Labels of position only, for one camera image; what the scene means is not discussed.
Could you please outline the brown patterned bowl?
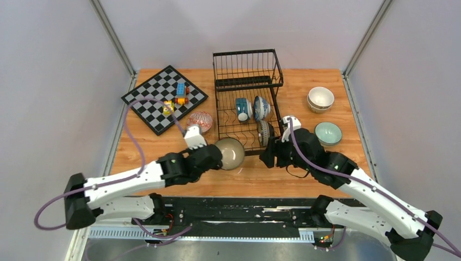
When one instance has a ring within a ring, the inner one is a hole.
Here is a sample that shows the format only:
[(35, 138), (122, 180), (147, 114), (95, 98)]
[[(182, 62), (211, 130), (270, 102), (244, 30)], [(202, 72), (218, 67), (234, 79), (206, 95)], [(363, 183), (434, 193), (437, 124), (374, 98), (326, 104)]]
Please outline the brown patterned bowl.
[(257, 132), (261, 147), (266, 147), (269, 143), (269, 138), (275, 136), (273, 126), (264, 120), (257, 122)]

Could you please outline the light green celadon bowl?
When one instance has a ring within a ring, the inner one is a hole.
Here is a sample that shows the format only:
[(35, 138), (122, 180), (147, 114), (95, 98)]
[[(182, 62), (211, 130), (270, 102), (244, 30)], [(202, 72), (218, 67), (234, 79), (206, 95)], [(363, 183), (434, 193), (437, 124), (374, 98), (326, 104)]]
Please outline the light green celadon bowl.
[(335, 141), (335, 142), (326, 142), (326, 141), (323, 141), (321, 139), (319, 139), (319, 143), (322, 145), (322, 146), (326, 146), (326, 147), (332, 147), (332, 146), (336, 146), (340, 143), (341, 141)]

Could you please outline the white green striped bowl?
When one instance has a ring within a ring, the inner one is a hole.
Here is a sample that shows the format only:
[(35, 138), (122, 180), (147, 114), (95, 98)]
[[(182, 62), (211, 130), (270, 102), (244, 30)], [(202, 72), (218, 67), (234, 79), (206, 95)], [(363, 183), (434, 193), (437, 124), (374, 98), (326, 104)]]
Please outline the white green striped bowl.
[(314, 133), (318, 139), (326, 142), (342, 140), (341, 129), (332, 122), (320, 122), (314, 128)]

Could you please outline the blue floral white bowl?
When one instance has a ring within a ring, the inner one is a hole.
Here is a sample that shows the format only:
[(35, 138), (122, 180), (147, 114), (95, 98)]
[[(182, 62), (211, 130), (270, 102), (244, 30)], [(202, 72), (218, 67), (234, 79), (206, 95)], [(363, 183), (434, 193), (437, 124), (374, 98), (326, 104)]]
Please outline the blue floral white bowl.
[(270, 113), (271, 107), (265, 98), (256, 96), (253, 101), (253, 116), (256, 121), (264, 120)]

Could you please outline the dark blue bowl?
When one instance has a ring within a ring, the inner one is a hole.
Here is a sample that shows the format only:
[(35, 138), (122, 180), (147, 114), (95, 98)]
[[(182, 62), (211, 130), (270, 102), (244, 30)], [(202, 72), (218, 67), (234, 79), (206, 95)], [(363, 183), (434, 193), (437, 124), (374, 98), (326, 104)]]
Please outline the dark blue bowl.
[(239, 140), (227, 137), (217, 141), (215, 146), (222, 154), (222, 170), (234, 170), (244, 162), (245, 149)]

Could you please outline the black wire dish rack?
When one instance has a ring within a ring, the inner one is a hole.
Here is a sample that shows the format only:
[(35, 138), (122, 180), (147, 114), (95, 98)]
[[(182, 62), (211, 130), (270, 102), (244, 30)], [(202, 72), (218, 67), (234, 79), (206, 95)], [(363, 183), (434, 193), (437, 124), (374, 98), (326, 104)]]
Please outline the black wire dish rack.
[(261, 154), (282, 132), (277, 103), (284, 84), (275, 49), (213, 53), (217, 136), (239, 141), (246, 155)]

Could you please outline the teal glazed bowl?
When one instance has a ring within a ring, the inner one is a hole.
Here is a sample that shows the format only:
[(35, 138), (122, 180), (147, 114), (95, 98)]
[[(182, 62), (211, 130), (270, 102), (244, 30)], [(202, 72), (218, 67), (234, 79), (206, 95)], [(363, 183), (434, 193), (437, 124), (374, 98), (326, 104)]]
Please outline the teal glazed bowl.
[(248, 122), (253, 115), (252, 104), (250, 100), (248, 100), (247, 98), (242, 98), (242, 97), (236, 98), (235, 99), (235, 109), (236, 109), (238, 121), (240, 123)]

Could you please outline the cream white bowl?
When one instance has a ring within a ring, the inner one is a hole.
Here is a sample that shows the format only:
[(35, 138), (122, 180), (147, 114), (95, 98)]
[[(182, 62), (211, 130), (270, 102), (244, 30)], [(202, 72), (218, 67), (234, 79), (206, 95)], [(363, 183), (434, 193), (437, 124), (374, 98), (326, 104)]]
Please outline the cream white bowl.
[(322, 86), (312, 88), (307, 95), (309, 109), (318, 114), (327, 112), (332, 107), (334, 101), (334, 94)]

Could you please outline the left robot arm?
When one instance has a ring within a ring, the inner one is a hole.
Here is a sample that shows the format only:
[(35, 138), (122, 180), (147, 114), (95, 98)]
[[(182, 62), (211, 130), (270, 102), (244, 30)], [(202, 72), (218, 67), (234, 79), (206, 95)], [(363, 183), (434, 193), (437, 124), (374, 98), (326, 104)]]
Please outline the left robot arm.
[(196, 150), (168, 153), (158, 160), (108, 177), (85, 178), (72, 175), (64, 190), (65, 227), (77, 230), (110, 218), (148, 219), (159, 225), (166, 209), (159, 197), (135, 198), (136, 192), (197, 182), (208, 170), (223, 166), (222, 153), (215, 145)]

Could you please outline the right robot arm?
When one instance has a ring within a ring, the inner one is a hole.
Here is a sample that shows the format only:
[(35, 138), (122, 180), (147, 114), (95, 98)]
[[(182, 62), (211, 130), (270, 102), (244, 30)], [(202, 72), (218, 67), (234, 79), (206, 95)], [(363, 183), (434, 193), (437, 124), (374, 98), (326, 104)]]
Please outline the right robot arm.
[(373, 181), (354, 161), (327, 151), (317, 136), (304, 128), (287, 128), (282, 136), (261, 134), (265, 151), (259, 156), (271, 167), (305, 169), (315, 180), (349, 194), (371, 211), (354, 213), (346, 205), (319, 196), (310, 219), (318, 227), (346, 226), (378, 239), (402, 260), (424, 260), (434, 246), (443, 217), (436, 211), (411, 206)]

